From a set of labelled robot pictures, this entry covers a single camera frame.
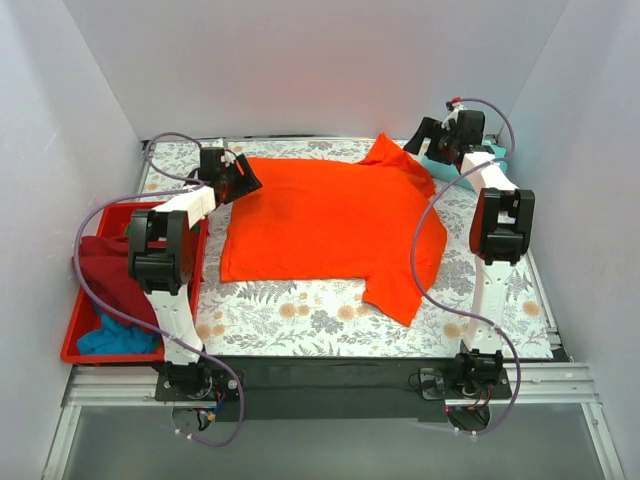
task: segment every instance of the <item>table surface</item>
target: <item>table surface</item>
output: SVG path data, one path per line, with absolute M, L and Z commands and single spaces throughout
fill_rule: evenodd
M 213 140 L 208 145 L 221 144 Z M 304 139 L 229 142 L 247 156 L 319 158 L 357 162 L 373 140 Z M 199 163 L 189 142 L 161 142 L 154 163 L 186 176 Z M 436 180 L 436 187 L 444 182 Z M 181 183 L 149 171 L 144 191 L 164 191 Z M 476 195 L 451 188 L 436 205 L 449 232 L 438 279 L 430 292 L 447 305 L 469 310 L 475 283 L 473 255 L 467 246 Z M 468 319 L 443 312 L 426 300 L 410 328 L 362 302 L 364 280 L 220 282 L 220 255 L 231 218 L 231 206 L 210 215 L 196 328 L 215 355 L 294 355 L 349 357 L 450 357 L 459 351 Z M 523 358 L 551 358 L 535 277 L 523 259 L 507 280 L 503 328 Z M 505 356 L 511 352 L 505 347 Z

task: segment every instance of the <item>white corner wall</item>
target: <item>white corner wall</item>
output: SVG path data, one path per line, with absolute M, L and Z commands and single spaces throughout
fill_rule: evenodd
M 0 0 L 0 469 L 40 478 L 69 365 L 71 245 L 140 144 L 61 0 Z
M 64 1 L 140 138 L 409 138 L 456 95 L 509 111 L 567 0 Z
M 587 361 L 627 478 L 640 478 L 640 4 L 570 0 L 511 114 L 532 250 L 567 351 Z

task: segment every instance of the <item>teal cloth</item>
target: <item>teal cloth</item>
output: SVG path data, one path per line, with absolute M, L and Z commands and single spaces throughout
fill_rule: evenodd
M 157 335 L 145 333 L 135 325 L 125 327 L 100 313 L 101 326 L 76 342 L 80 355 L 126 355 L 153 353 Z
M 495 152 L 496 158 L 504 157 L 505 153 L 507 153 L 507 150 L 502 147 L 498 147 L 497 145 L 490 145 L 490 146 Z M 434 162 L 433 160 L 429 160 L 426 156 L 422 157 L 422 159 L 420 160 L 420 163 L 424 168 L 429 170 L 429 173 L 434 178 L 439 178 L 440 180 L 444 180 L 445 182 L 450 182 L 454 178 L 460 176 L 460 172 L 458 172 L 458 169 L 453 165 L 445 165 L 444 163 Z M 497 161 L 496 163 L 500 166 L 500 170 L 502 170 L 502 172 L 506 174 L 507 162 Z M 469 180 L 467 180 L 466 178 L 463 178 L 462 180 L 460 180 L 458 183 L 456 183 L 456 185 L 460 185 L 461 187 L 465 187 L 470 190 L 473 190 L 473 187 L 469 183 Z

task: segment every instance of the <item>orange t-shirt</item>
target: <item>orange t-shirt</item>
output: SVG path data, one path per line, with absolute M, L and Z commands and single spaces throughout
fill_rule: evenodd
M 364 278 L 363 300 L 409 326 L 422 302 L 409 257 L 435 193 L 429 172 L 384 134 L 357 164 L 249 163 L 263 187 L 233 203 L 221 280 Z M 416 252 L 425 288 L 436 279 L 446 243 L 432 211 Z

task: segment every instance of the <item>dark red cloth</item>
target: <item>dark red cloth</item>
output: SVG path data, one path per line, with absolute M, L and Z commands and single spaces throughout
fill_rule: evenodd
M 140 285 L 129 277 L 127 237 L 86 236 L 80 243 L 80 269 L 91 290 L 107 305 L 127 315 L 157 326 L 153 308 Z M 109 314 L 122 325 L 131 322 Z

